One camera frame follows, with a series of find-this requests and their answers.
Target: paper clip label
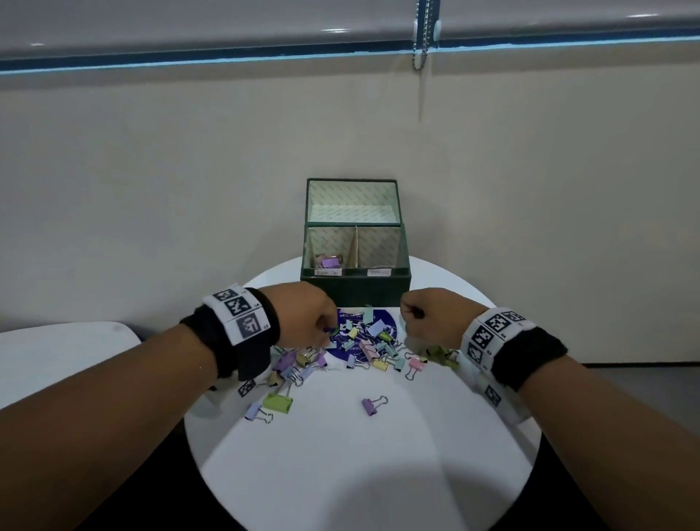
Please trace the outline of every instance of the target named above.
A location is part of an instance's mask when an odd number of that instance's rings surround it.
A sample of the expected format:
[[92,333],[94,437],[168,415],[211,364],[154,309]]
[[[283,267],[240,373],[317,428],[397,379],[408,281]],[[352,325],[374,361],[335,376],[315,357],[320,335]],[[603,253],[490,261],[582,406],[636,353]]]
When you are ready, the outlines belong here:
[[317,277],[341,277],[343,275],[343,270],[341,268],[315,269],[314,275]]
[[390,277],[391,269],[389,268],[376,268],[367,270],[368,277]]

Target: green box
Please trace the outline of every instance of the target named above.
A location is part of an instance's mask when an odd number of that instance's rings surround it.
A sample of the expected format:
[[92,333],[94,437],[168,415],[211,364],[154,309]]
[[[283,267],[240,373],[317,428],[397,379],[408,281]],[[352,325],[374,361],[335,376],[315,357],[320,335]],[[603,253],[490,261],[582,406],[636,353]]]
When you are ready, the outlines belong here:
[[[316,267],[321,254],[342,256],[342,267]],[[301,280],[341,308],[399,306],[411,266],[396,180],[307,180]]]

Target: empty compartment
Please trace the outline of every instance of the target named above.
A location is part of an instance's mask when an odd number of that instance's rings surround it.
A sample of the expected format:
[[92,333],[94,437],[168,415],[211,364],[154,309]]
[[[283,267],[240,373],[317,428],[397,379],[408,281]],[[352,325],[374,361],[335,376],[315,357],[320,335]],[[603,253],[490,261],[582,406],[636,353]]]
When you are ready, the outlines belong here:
[[357,267],[355,227],[309,227],[304,248],[304,267],[316,269],[319,254],[342,257],[342,268]]
[[408,252],[399,227],[357,227],[359,268],[407,268]]
[[401,223],[393,181],[309,180],[310,223]]

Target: purple circular sticker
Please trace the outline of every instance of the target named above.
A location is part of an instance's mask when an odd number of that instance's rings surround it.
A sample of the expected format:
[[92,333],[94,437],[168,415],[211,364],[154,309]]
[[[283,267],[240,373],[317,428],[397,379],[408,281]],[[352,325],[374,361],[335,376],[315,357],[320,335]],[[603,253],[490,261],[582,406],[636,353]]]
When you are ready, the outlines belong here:
[[[370,326],[368,324],[363,325],[362,316],[363,316],[362,312],[357,313],[357,314],[353,314],[353,313],[348,313],[348,312],[341,311],[340,309],[338,309],[338,324],[339,325],[345,324],[345,321],[351,321],[353,324],[359,325],[360,329],[363,329],[363,327],[366,328],[367,326]],[[374,321],[372,321],[372,322],[376,323],[377,321],[382,321],[387,327],[390,326],[391,330],[385,329],[385,332],[387,332],[389,335],[391,335],[392,338],[394,338],[394,340],[396,340],[396,334],[398,333],[398,331],[396,330],[396,321],[394,321],[394,318],[391,316],[391,314],[386,310],[378,310],[375,308],[374,309]],[[331,353],[333,356],[337,357],[338,359],[342,359],[343,361],[347,361],[348,356],[350,354],[354,354],[355,357],[357,358],[357,361],[360,361],[360,362],[367,361],[367,358],[363,354],[362,349],[360,349],[360,344],[359,344],[359,340],[361,339],[360,335],[357,335],[355,337],[355,345],[350,347],[348,350],[345,350],[343,348],[343,343],[351,340],[348,337],[347,333],[348,333],[347,330],[341,330],[337,334],[335,334],[334,336],[331,336],[330,340],[335,342],[335,348],[327,348],[326,350],[329,353]],[[373,343],[379,343],[380,341],[381,341],[381,339],[372,338]]]

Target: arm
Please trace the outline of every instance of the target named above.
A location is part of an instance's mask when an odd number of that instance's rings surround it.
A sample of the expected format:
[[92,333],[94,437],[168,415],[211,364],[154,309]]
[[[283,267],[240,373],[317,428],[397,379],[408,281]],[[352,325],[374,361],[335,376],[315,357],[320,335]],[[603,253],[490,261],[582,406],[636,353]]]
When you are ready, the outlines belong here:
[[[444,289],[410,291],[401,307],[409,335],[450,348],[461,346],[462,334],[486,309]],[[700,529],[697,437],[567,356],[539,366],[516,387],[610,527]]]
[[[278,344],[323,346],[335,304],[305,282],[261,289]],[[0,529],[72,529],[214,384],[216,359],[185,325],[0,411]]]

